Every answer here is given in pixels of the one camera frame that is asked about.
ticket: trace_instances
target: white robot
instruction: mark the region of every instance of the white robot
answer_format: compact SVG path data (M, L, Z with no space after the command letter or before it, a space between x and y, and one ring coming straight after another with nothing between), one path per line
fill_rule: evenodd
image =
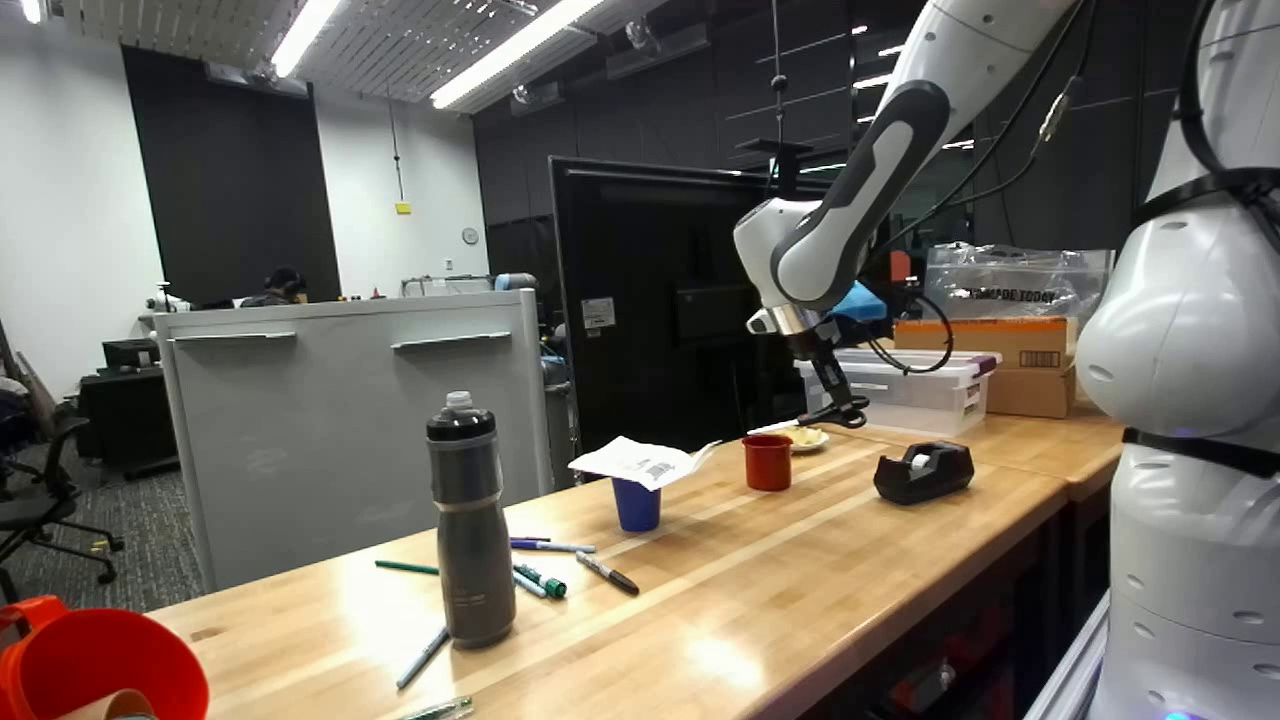
M764 301L750 327L815 354L836 420L858 402L830 311L874 278L874 228L1085 5L933 0L834 192L738 226ZM1206 5L1198 34L1143 220L1076 350L1127 429L1098 720L1280 716L1280 0Z

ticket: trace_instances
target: white wall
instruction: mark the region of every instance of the white wall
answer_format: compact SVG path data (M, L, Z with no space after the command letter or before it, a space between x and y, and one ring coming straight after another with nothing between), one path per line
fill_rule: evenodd
M160 287L126 61L0 5L0 319L51 394Z
M318 120L345 298L397 298L405 278L490 278L475 144L466 120L326 88ZM397 215L394 123L412 215Z

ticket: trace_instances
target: wooden workbench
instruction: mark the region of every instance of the wooden workbench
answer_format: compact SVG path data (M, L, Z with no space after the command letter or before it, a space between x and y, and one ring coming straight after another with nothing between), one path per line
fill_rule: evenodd
M626 537L614 490L586 483L508 510L514 533L595 544L646 592L622 598L574 556L537 556L569 580L566 604L522 592L516 630L490 651L444 651L405 695L397 680L442 630L434 533L308 564L151 613L201 656L214 716L408 716L474 695L475 716L800 716L977 571L1018 548L1116 461L1108 420L990 420L969 436L974 492L892 510L880 455L912 436L834 433L798 455L779 498L750 492L742 450L666 492L666 523Z

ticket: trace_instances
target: black wall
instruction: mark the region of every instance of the black wall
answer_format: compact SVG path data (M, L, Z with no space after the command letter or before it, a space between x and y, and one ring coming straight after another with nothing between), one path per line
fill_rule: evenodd
M1179 72L1179 34L1188 0L1098 0L1091 61L1085 72L1080 110L1062 123L1062 141L1042 155L1000 200L984 200L974 214L977 233L969 239L1014 245L1113 245L1127 210L1139 205L1155 167L1155 149L1167 123ZM865 41L834 41L826 50L784 61L793 80L784 111L784 141L811 144L839 155L854 141L854 115L874 111L878 96L847 101L854 78L885 72L874 50L904 41L921 5L912 0L784 0L784 50L874 25ZM605 41L601 53L577 61L557 80L566 101L514 115L508 103L475 115L482 185L490 226L522 215L549 215L549 155L601 155L678 167L760 167L760 155L742 154L744 141L774 135L770 63L758 63L774 50L770 5L708 5L674 0L655 27L688 27L703 21L712 50L674 61L666 70L609 80L605 61L626 53L626 41ZM1049 78L1042 103L1018 123L1008 149L977 188L993 188L1024 159L1029 132L1042 123L1049 96L1062 88L1067 63L1085 53L1085 25L1065 44L1065 70ZM1008 120L1014 96L1029 93L1029 80L977 123L977 149L984 154L993 132ZM977 159L963 154L941 155L899 200L899 215L917 215L951 188Z
M126 72L174 293L222 305L291 270L333 301L340 286L312 101L214 85L204 63L133 50Z

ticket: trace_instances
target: cardboard box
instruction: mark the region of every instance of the cardboard box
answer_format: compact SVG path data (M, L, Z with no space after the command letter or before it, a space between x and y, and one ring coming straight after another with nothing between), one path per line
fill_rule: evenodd
M1071 418L1076 369L998 369L990 381L990 418Z
M892 326L898 350L945 350L941 319ZM951 346L963 354L1000 354L1000 369L1071 369L1076 327L1067 316L951 319Z

